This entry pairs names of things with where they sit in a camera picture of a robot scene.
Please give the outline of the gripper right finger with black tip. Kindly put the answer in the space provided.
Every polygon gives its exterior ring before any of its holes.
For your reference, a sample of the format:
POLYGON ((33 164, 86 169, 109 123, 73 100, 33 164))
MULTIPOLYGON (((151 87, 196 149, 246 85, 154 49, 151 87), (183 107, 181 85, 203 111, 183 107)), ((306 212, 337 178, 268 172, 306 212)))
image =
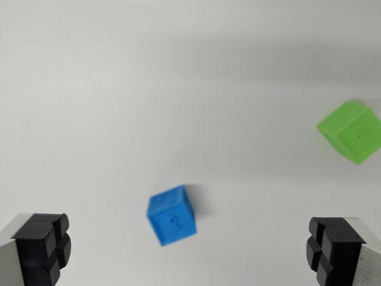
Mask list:
POLYGON ((357 217, 312 217, 306 257, 319 285, 380 285, 380 239, 357 217))

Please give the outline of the gripper left finger with black tip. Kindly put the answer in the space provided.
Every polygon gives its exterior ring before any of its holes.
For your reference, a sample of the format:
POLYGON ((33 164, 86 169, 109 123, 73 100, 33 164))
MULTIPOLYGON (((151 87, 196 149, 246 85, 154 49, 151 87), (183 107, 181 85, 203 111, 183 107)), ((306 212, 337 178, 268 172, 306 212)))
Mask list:
POLYGON ((1 230, 1 285, 53 286, 68 264, 65 213, 20 213, 1 230))

